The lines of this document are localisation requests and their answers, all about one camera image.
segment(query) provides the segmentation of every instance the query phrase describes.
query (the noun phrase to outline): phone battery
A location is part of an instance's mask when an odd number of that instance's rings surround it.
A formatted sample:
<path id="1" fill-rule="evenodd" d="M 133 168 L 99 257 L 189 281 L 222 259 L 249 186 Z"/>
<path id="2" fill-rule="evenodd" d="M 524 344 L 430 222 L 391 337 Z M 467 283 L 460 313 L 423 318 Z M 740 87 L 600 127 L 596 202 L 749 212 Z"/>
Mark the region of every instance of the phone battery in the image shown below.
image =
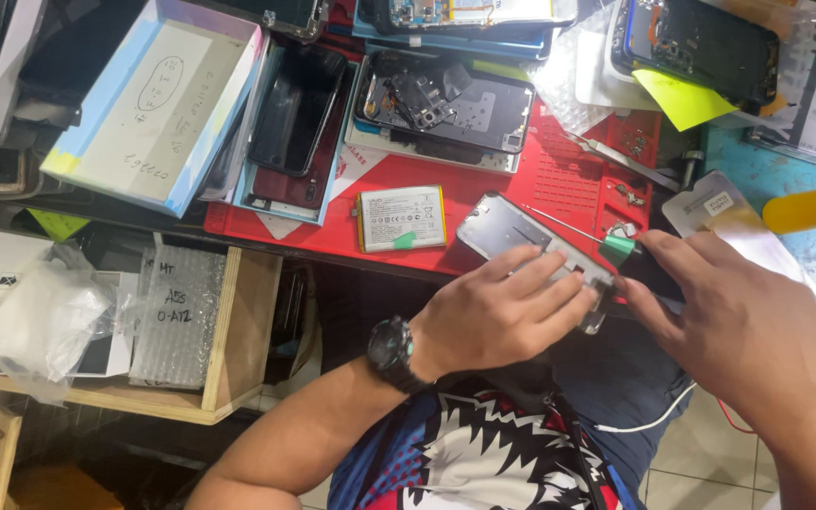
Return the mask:
<path id="1" fill-rule="evenodd" d="M 446 245 L 440 186 L 358 193 L 357 220 L 362 253 Z"/>

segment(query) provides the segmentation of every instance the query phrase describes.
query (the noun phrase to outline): printed shirt graphic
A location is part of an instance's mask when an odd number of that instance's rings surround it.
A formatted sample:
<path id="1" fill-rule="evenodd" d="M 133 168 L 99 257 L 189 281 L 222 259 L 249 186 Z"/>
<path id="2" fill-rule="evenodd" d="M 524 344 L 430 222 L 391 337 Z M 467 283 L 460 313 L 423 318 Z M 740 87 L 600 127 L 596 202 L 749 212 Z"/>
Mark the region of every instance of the printed shirt graphic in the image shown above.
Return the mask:
<path id="1" fill-rule="evenodd" d="M 623 507 L 596 445 L 585 437 L 583 469 L 554 410 L 530 415 L 476 381 L 462 386 L 415 396 L 368 431 L 335 471 L 329 509 L 584 510 L 584 476 L 606 509 Z"/>

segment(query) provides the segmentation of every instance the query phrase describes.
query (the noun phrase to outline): yellow sticky note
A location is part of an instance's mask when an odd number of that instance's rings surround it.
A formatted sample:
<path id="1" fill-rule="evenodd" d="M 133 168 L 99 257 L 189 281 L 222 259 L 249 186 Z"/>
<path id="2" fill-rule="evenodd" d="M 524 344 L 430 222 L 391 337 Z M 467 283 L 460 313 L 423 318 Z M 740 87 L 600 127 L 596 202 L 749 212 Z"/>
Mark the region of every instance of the yellow sticky note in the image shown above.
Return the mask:
<path id="1" fill-rule="evenodd" d="M 737 108 L 716 91 L 689 84 L 653 69 L 632 71 L 679 131 L 695 127 Z"/>
<path id="2" fill-rule="evenodd" d="M 42 229 L 46 230 L 49 237 L 55 242 L 63 242 L 80 230 L 90 220 L 78 218 L 77 216 L 68 216 L 67 214 L 59 214 L 57 212 L 46 212 L 38 209 L 27 208 L 30 214 L 34 215 L 39 221 Z"/>

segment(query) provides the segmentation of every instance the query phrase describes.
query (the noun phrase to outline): plastic bag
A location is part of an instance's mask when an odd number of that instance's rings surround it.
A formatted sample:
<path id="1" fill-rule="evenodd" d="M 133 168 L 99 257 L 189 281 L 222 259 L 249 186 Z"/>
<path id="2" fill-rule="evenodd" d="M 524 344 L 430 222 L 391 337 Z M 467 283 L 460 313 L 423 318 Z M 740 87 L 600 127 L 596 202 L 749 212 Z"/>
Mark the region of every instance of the plastic bag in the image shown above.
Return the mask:
<path id="1" fill-rule="evenodd" d="M 76 246 L 53 246 L 0 302 L 0 370 L 40 402 L 61 403 L 67 374 L 91 341 L 112 334 L 129 300 Z"/>
<path id="2" fill-rule="evenodd" d="M 577 77 L 578 38 L 582 32 L 605 34 L 613 4 L 597 10 L 591 17 L 562 32 L 553 41 L 550 58 L 544 63 L 524 67 L 537 94 L 568 133 L 583 134 L 608 117 L 615 109 L 594 104 L 583 104 L 575 98 Z"/>

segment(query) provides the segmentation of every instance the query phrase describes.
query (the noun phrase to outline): screwdriver shaft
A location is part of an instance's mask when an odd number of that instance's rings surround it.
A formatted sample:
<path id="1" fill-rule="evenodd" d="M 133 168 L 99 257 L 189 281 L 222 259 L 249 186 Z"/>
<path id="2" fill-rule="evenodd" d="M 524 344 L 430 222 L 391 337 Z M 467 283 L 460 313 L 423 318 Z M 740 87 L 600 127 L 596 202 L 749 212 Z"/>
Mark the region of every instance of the screwdriver shaft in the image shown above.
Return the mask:
<path id="1" fill-rule="evenodd" d="M 600 240 L 600 239 L 598 239 L 598 238 L 596 238 L 596 237 L 594 237 L 594 236 L 592 236 L 592 235 L 588 234 L 587 232 L 583 232 L 583 231 L 581 231 L 581 230 L 579 230 L 579 229 L 576 229 L 575 227 L 573 227 L 573 226 L 569 225 L 568 223 L 565 223 L 564 221 L 559 221 L 559 220 L 557 220 L 556 218 L 553 218 L 552 216 L 550 216 L 550 215 L 546 214 L 546 213 L 545 213 L 545 212 L 543 212 L 543 211 L 538 211 L 538 210 L 534 209 L 533 207 L 530 207 L 530 206 L 525 205 L 525 204 L 523 204 L 523 203 L 521 204 L 521 207 L 528 208 L 528 209 L 530 209 L 530 210 L 534 211 L 535 213 L 539 214 L 540 216 L 543 216 L 544 218 L 547 218 L 548 220 L 555 221 L 556 223 L 558 223 L 558 224 L 562 225 L 563 227 L 565 227 L 565 228 L 567 228 L 567 229 L 574 230 L 575 232 L 577 232 L 577 233 L 579 233 L 579 234 L 581 234 L 581 235 L 585 236 L 586 238 L 589 238 L 589 239 L 591 239 L 591 240 L 595 240 L 596 242 L 599 242 L 599 243 L 601 243 L 601 244 L 603 243 L 603 241 L 602 241 L 602 240 Z"/>

